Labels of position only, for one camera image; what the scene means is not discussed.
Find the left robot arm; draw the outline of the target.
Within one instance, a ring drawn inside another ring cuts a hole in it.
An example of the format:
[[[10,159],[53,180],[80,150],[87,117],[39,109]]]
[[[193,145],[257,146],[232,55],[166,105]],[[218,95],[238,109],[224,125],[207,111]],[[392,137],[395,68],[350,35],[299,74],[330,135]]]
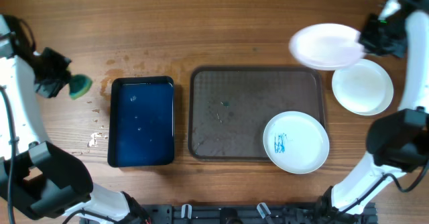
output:
[[[1,197],[9,222],[20,211],[33,220],[151,223],[134,198],[95,184],[86,166],[49,138],[37,96],[53,98],[68,87],[77,99],[92,84],[88,76],[72,74],[69,64],[51,48],[37,52],[24,20],[1,16]]]

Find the green yellow sponge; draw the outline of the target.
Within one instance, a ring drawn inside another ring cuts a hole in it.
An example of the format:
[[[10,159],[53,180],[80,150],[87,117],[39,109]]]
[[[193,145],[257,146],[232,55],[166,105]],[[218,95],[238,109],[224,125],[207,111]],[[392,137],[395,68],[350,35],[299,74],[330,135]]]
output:
[[[76,100],[86,94],[90,90],[92,83],[93,81],[87,75],[76,74],[72,76],[69,82],[70,98]]]

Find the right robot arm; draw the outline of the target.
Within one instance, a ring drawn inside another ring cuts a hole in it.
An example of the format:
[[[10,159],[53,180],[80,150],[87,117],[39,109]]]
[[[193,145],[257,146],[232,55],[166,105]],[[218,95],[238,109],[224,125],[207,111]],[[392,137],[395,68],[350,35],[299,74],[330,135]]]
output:
[[[311,223],[365,223],[365,206],[385,186],[407,193],[428,172],[428,0],[397,2],[393,12],[369,15],[359,43],[369,54],[408,58],[401,103],[371,124],[365,155],[305,212]]]

